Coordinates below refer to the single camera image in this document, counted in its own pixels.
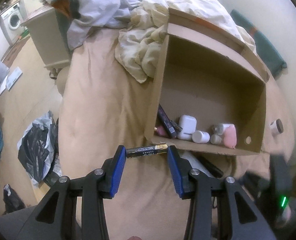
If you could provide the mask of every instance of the cardboard box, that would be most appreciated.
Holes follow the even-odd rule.
[[[264,135],[268,79],[262,63],[226,31],[180,11],[170,9],[169,13],[168,35],[154,77],[145,137],[153,144],[167,143],[197,152],[258,154]],[[214,124],[235,124],[236,149],[154,135],[159,103],[171,120],[183,114],[194,116],[197,130],[210,134]]]

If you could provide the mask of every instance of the blue gripper pad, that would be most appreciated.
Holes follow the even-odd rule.
[[[126,149],[124,146],[122,146],[122,149],[120,149],[120,146],[118,147],[117,152],[119,152],[119,156],[116,156],[113,158],[112,162],[114,163],[114,170],[112,171],[111,176],[111,187],[110,187],[110,197],[113,198],[115,194],[118,192],[122,172],[125,167],[126,163]]]
[[[180,198],[184,197],[184,188],[183,188],[183,179],[181,177],[181,173],[179,171],[179,167],[177,165],[177,161],[176,161],[176,157],[174,156],[174,154],[172,152],[172,147],[168,147],[168,153],[167,153],[167,161],[168,161],[168,166],[170,168],[170,172],[171,172],[171,176],[172,176],[172,180],[174,182],[174,186],[175,186],[175,190],[176,193],[179,195]]]

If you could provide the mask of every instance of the pink object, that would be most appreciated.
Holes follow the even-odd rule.
[[[231,125],[224,131],[224,145],[227,148],[235,149],[236,144],[237,144],[236,128],[234,125]]]
[[[161,137],[168,137],[168,134],[162,125],[155,128],[155,132]]]

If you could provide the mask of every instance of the pink sponge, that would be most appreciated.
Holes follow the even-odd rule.
[[[224,131],[224,145],[227,148],[235,149],[236,144],[237,144],[236,128],[234,125],[231,125]]]

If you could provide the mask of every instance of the triangular cutout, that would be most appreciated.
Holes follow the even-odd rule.
[[[237,204],[239,222],[241,224],[255,222],[257,220],[256,215],[239,192],[235,192],[235,200]]]
[[[47,224],[52,224],[54,222],[58,198],[59,192],[56,191],[43,207],[38,216],[35,218],[38,222],[43,222]]]

